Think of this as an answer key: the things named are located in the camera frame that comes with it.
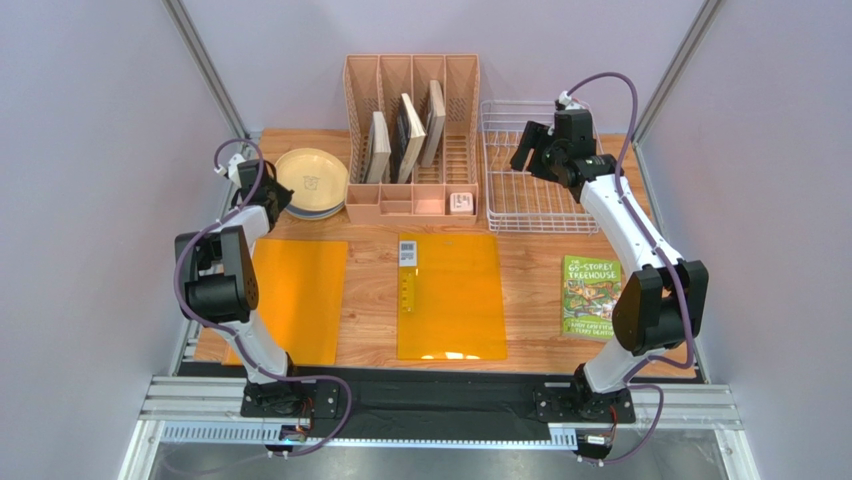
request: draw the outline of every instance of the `metal floor panel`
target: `metal floor panel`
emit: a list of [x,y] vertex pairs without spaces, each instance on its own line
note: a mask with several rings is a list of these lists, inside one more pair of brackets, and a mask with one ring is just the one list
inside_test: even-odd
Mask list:
[[[611,457],[638,441],[638,432],[619,432]],[[164,457],[175,469],[204,470],[262,452],[262,448],[252,445],[161,443],[150,479],[187,478],[164,469],[161,465]],[[716,434],[710,430],[696,430],[659,431],[633,460],[605,468],[579,464],[568,451],[328,447],[303,458],[261,459],[203,478],[715,480],[728,477]]]

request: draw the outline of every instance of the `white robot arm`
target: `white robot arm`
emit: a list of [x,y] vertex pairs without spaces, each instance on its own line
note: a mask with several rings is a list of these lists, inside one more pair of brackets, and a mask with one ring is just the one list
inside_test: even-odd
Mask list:
[[[259,161],[235,155],[229,162],[229,178],[242,195],[248,195],[257,180]],[[251,257],[257,239],[269,233],[289,203],[292,192],[277,184],[274,168],[260,175],[261,185],[246,206],[218,228],[200,238],[181,268],[181,284],[189,307],[206,321],[239,356],[254,385],[277,382],[269,374],[288,376],[292,361],[272,337],[260,314],[257,279]],[[175,252],[180,253],[197,232],[179,235]]]
[[[527,122],[511,165],[568,189],[601,226],[628,275],[613,310],[614,338],[575,372],[573,409],[586,418],[601,416],[649,357],[683,343],[684,324],[691,326],[693,337],[698,334],[707,269],[700,261],[684,261],[659,234],[627,179],[616,177],[615,158],[596,151],[591,113],[567,93],[556,101],[553,125]],[[677,279],[661,255],[671,260]],[[686,312],[673,294],[675,280],[683,286]]]

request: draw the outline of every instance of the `plate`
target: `plate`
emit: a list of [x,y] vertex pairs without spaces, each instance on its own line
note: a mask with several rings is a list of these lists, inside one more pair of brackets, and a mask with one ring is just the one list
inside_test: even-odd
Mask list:
[[323,220],[343,210],[343,204],[341,203],[340,205],[332,208],[331,210],[326,210],[324,212],[314,212],[310,214],[299,213],[297,209],[290,210],[289,207],[286,208],[286,210],[287,213],[298,218],[299,220]]
[[346,197],[349,171],[334,155],[316,148],[298,148],[275,162],[278,183],[294,191],[290,205],[299,210],[324,212]]
[[300,217],[318,217],[318,216],[325,215],[326,213],[333,213],[332,211],[340,211],[340,207],[342,207],[342,206],[343,206],[343,204],[341,203],[339,205],[334,206],[334,208],[329,208],[328,210],[320,210],[318,212],[314,212],[314,211],[311,211],[311,210],[302,210],[301,208],[294,207],[292,204],[290,204],[290,205],[287,205],[287,211],[290,212],[290,213],[293,213],[295,215],[299,215]]

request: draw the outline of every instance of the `light purple wall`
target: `light purple wall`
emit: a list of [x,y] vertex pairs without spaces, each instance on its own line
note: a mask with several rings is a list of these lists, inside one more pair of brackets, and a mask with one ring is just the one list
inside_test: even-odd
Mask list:
[[[482,99],[550,100],[618,70],[648,100],[701,0],[186,0],[250,130],[347,128],[350,53],[478,53]],[[584,88],[602,132],[627,130],[616,80]]]
[[0,92],[0,478],[115,478],[226,125],[158,1],[3,2]]
[[761,476],[849,478],[852,8],[728,0],[643,146]]

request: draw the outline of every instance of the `yellow acrylic sheet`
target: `yellow acrylic sheet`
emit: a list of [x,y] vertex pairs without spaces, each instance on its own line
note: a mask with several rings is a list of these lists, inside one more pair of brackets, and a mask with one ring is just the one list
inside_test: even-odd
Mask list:
[[[297,365],[333,365],[343,307],[346,242],[260,239],[252,263],[257,310]],[[224,365],[240,365],[228,348]]]
[[497,238],[401,234],[399,240],[399,359],[505,360]]

